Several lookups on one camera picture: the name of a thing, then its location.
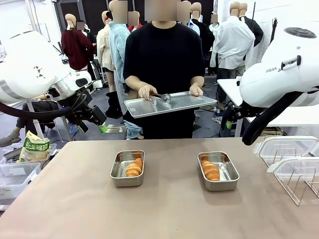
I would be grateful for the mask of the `person's right hand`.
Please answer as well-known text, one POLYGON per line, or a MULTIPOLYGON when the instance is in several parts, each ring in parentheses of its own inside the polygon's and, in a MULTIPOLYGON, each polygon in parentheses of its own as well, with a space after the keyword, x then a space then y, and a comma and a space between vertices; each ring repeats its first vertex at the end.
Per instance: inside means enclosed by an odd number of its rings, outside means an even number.
POLYGON ((138 95, 140 98, 144 98, 144 99, 147 99, 147 100, 150 100, 151 99, 151 96, 153 94, 157 94, 157 90, 155 87, 153 87, 152 85, 144 85, 142 86, 139 90, 138 90, 138 95))

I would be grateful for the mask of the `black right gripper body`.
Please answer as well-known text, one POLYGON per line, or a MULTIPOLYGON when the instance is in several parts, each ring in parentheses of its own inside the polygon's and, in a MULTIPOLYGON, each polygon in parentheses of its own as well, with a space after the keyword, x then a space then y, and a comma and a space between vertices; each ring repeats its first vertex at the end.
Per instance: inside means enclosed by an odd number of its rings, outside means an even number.
POLYGON ((252 107, 246 102, 243 102, 239 106, 230 103, 224 111, 224 120, 235 122, 243 117, 247 117, 250 114, 251 108, 252 107))

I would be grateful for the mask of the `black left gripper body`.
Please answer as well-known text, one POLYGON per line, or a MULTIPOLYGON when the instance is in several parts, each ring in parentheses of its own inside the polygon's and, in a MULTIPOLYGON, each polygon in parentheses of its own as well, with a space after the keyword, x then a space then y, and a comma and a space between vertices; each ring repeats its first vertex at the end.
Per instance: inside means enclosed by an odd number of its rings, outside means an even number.
MULTIPOLYGON (((74 104, 77 106, 82 102, 83 98, 80 98, 76 102, 76 98, 67 98, 64 100, 65 107, 72 107, 74 104)), ((91 98, 86 99, 74 112, 65 115, 68 121, 72 124, 80 125, 83 120, 88 122, 96 123, 96 119, 92 114, 92 107, 89 106, 89 103, 92 101, 91 98)))

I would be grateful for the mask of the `person's left hand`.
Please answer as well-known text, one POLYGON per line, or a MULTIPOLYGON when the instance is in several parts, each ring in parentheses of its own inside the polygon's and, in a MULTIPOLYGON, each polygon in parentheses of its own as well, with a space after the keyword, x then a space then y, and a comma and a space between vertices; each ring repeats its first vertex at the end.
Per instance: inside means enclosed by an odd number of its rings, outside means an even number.
POLYGON ((190 86, 189 92, 196 97, 203 95, 203 90, 201 89, 201 86, 198 83, 192 84, 190 86))

